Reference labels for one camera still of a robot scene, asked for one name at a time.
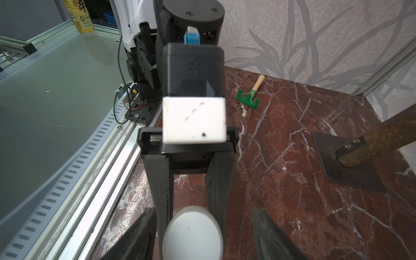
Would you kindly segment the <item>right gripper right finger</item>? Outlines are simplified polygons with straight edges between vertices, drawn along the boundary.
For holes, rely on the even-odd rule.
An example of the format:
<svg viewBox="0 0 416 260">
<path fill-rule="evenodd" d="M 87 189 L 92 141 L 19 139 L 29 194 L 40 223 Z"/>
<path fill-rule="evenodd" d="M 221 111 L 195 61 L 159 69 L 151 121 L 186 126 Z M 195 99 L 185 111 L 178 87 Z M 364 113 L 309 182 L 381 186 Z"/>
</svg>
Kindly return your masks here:
<svg viewBox="0 0 416 260">
<path fill-rule="evenodd" d="M 252 223 L 253 240 L 259 260 L 308 259 L 265 211 L 254 208 Z"/>
</svg>

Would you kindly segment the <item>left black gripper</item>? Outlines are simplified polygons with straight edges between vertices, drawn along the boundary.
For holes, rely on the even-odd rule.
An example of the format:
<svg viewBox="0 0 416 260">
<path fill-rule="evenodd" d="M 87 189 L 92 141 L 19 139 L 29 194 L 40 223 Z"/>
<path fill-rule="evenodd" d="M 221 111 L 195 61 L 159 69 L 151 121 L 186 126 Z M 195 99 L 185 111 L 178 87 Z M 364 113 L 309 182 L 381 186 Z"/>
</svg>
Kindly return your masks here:
<svg viewBox="0 0 416 260">
<path fill-rule="evenodd" d="M 163 259 L 163 240 L 173 218 L 173 174 L 203 174 L 209 211 L 226 237 L 226 211 L 233 178 L 239 130 L 228 127 L 226 141 L 214 144 L 165 144 L 161 127 L 144 127 L 137 143 L 157 212 L 159 253 Z"/>
</svg>

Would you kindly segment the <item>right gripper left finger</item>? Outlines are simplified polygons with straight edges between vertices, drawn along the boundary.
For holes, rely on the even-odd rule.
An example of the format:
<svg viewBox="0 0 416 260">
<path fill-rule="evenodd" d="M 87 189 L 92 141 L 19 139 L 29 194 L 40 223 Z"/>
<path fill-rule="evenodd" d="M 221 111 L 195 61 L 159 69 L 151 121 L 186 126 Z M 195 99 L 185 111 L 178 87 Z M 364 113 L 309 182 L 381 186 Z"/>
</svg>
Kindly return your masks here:
<svg viewBox="0 0 416 260">
<path fill-rule="evenodd" d="M 146 208 L 101 260 L 151 260 L 156 232 L 156 209 Z"/>
</svg>

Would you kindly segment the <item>white bottle cap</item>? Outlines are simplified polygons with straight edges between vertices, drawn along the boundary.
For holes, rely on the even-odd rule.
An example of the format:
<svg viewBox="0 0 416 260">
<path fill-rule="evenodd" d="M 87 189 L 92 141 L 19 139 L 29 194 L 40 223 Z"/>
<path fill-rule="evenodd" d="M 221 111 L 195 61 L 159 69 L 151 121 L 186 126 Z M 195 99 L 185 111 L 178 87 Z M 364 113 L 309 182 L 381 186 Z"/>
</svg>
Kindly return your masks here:
<svg viewBox="0 0 416 260">
<path fill-rule="evenodd" d="M 164 260 L 221 260 L 223 235 L 214 216 L 201 206 L 179 210 L 162 241 Z"/>
</svg>

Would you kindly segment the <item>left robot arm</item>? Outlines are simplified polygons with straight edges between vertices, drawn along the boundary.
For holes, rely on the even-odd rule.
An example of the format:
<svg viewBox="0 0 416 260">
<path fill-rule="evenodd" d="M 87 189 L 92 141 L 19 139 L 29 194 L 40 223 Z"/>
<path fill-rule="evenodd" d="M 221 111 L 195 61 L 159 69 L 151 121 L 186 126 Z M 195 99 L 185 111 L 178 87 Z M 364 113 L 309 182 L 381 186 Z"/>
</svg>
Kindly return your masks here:
<svg viewBox="0 0 416 260">
<path fill-rule="evenodd" d="M 162 126 L 138 131 L 157 218 L 159 253 L 168 258 L 173 177 L 203 174 L 209 217 L 225 237 L 238 131 L 226 124 L 225 9 L 219 1 L 114 1 L 127 65 L 143 98 L 161 102 Z"/>
</svg>

